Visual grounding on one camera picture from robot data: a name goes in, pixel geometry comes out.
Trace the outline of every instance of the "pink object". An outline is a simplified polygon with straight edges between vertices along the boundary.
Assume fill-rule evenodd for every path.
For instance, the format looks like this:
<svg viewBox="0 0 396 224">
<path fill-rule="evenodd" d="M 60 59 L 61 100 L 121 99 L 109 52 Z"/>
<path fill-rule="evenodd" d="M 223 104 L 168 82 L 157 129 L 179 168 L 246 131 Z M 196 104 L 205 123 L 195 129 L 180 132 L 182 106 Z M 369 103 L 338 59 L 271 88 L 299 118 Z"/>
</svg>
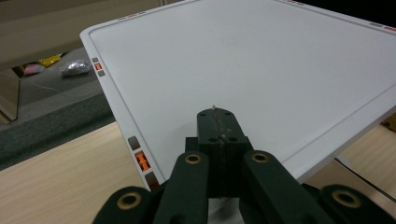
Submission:
<svg viewBox="0 0 396 224">
<path fill-rule="evenodd" d="M 31 76 L 37 73 L 40 73 L 44 70 L 44 66 L 41 64 L 36 64 L 36 63 L 29 63 L 26 65 L 25 70 L 24 70 L 24 75 Z"/>
</svg>

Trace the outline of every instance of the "table surface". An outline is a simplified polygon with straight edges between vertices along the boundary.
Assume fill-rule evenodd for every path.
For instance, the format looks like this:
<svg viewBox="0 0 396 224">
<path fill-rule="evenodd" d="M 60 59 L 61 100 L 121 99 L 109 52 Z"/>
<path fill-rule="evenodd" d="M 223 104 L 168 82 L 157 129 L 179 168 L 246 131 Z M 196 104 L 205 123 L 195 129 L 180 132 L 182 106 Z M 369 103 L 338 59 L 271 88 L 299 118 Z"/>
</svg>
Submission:
<svg viewBox="0 0 396 224">
<path fill-rule="evenodd" d="M 378 126 L 345 155 L 395 197 L 395 149 L 396 133 Z M 143 186 L 117 123 L 9 167 L 0 179 L 2 223 L 90 223 L 117 189 Z"/>
</svg>

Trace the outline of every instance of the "yellow object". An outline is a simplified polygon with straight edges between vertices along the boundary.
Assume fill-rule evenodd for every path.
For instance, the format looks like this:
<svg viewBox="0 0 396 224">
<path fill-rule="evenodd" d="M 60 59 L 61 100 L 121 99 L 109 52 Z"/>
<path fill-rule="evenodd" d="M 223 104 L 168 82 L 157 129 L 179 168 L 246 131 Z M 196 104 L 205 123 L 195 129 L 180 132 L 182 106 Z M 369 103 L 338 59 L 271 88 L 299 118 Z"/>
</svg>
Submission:
<svg viewBox="0 0 396 224">
<path fill-rule="evenodd" d="M 39 62 L 43 64 L 45 67 L 50 67 L 54 63 L 57 63 L 59 60 L 61 60 L 61 56 L 55 55 L 46 59 L 41 59 Z"/>
</svg>

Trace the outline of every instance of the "screw hole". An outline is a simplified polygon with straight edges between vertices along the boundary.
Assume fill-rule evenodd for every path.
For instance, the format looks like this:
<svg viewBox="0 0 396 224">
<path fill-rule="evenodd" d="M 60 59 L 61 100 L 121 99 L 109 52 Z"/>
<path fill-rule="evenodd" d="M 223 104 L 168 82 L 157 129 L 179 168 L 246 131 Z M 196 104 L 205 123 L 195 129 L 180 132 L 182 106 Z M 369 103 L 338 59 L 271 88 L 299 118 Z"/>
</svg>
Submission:
<svg viewBox="0 0 396 224">
<path fill-rule="evenodd" d="M 338 189 L 332 193 L 332 197 L 343 206 L 350 208 L 361 207 L 361 200 L 359 197 L 350 191 Z"/>
<path fill-rule="evenodd" d="M 139 193 L 129 192 L 119 197 L 119 200 L 117 201 L 117 205 L 122 210 L 128 210 L 138 206 L 141 201 L 142 201 L 142 197 L 140 196 Z"/>
<path fill-rule="evenodd" d="M 263 153 L 255 153 L 251 156 L 251 159 L 253 159 L 256 162 L 268 162 L 270 159 Z"/>
<path fill-rule="evenodd" d="M 198 155 L 195 155 L 195 154 L 190 154 L 190 155 L 186 156 L 184 158 L 184 160 L 186 161 L 186 163 L 196 164 L 196 163 L 199 163 L 201 161 L 201 157 L 198 156 Z"/>
</svg>

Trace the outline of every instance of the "white tray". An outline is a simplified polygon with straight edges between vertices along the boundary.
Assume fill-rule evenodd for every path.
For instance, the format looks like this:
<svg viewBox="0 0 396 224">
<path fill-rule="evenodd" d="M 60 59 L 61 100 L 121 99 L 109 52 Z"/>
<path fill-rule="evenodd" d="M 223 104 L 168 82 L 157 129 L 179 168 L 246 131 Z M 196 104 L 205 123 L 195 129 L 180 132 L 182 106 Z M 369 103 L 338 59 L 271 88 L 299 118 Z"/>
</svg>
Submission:
<svg viewBox="0 0 396 224">
<path fill-rule="evenodd" d="M 170 176 L 212 105 L 305 180 L 395 109 L 395 30 L 294 1 L 201 0 L 81 39 L 126 142 L 140 144 L 131 153 L 146 154 L 149 188 Z"/>
</svg>

